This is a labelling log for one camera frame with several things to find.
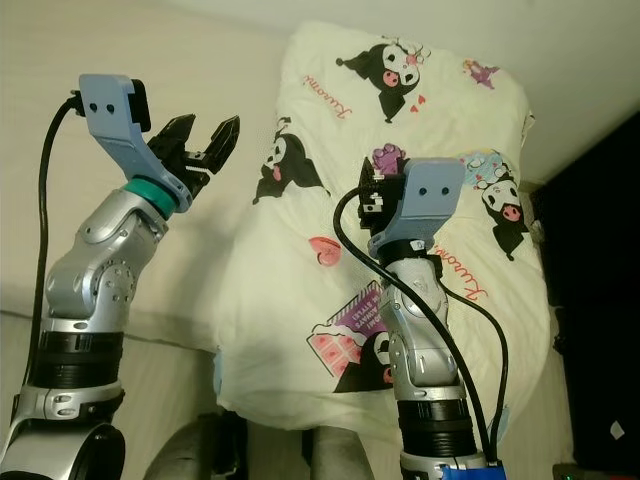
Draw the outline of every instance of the cartoon print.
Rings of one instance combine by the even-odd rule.
[[[498,245],[513,261],[513,251],[522,243],[523,233],[528,232],[518,187],[502,155],[496,150],[476,150],[460,156],[464,163],[464,183],[474,190],[482,190],[482,203],[489,216],[496,222],[493,235]]]
[[[368,392],[393,386],[389,361],[389,334],[378,332],[362,346],[360,362],[349,362],[334,393]]]
[[[313,237],[309,239],[311,248],[318,254],[316,257],[320,265],[332,267],[340,261],[342,247],[338,242],[326,237]]]
[[[422,105],[426,101],[426,98],[424,98],[422,95],[418,95],[418,105]],[[420,111],[418,105],[411,105],[411,108],[409,109],[411,113],[418,113]]]
[[[335,393],[393,387],[389,335],[378,314],[381,292],[378,282],[371,282],[307,339],[329,374],[338,378]]]
[[[387,123],[405,104],[405,95],[418,85],[418,66],[425,58],[421,46],[402,45],[398,39],[391,41],[374,45],[349,60],[336,59],[338,66],[353,70],[380,90],[378,99]]]
[[[404,150],[387,143],[382,148],[376,148],[371,154],[373,167],[379,170],[382,175],[395,175],[402,171],[404,164],[409,161]]]
[[[276,132],[271,154],[262,165],[262,178],[258,182],[254,205],[262,197],[281,197],[290,182],[302,188],[323,187],[316,167],[307,158],[300,139],[292,133],[282,133],[291,119],[283,117],[279,120],[281,122],[284,125]]]
[[[498,181],[484,188],[482,201],[487,213],[496,222],[493,235],[498,245],[507,254],[507,258],[513,261],[511,254],[522,243],[524,240],[522,234],[528,230],[524,224],[524,212],[518,198],[518,187],[509,171],[506,169],[501,171],[503,173]]]
[[[466,167],[464,183],[473,185],[475,190],[497,182],[504,173],[502,170],[508,170],[502,156],[495,150],[476,150],[463,155],[460,161]]]
[[[478,62],[470,58],[466,59],[462,63],[462,66],[477,84],[482,84],[491,90],[494,89],[493,84],[491,83],[491,75],[500,70],[500,67],[483,67]]]

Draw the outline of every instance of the bedsheet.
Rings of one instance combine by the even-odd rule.
[[[220,288],[205,300],[220,352],[220,404],[279,428],[326,424],[397,438],[389,339],[376,310],[381,286],[343,251],[332,215],[357,185],[363,161],[392,174],[410,158],[447,157],[466,174],[457,210],[431,253],[442,259],[444,283],[503,326],[511,352],[506,425],[541,373],[549,324],[517,193],[530,126],[522,88],[490,63],[308,23],[285,54],[277,115],[253,206]],[[366,249],[369,234],[358,228],[353,203],[343,224]],[[489,421],[499,382],[497,336],[454,301],[449,325]]]

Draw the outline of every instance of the gray fabric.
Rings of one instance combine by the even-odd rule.
[[[316,428],[311,480],[374,480],[358,434],[344,428]]]
[[[211,475],[221,428],[220,417],[207,415],[180,429],[158,452],[144,480],[227,478]],[[343,428],[314,429],[311,480],[374,480],[360,437]]]

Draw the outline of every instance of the blue connector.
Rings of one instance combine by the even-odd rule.
[[[472,468],[469,470],[443,467],[442,480],[507,480],[504,467]]]

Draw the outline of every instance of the white wall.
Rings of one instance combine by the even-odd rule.
[[[414,38],[509,70],[538,120],[523,179],[543,182],[640,102],[640,0],[167,0],[291,31],[318,19]],[[251,52],[239,52],[251,62]]]

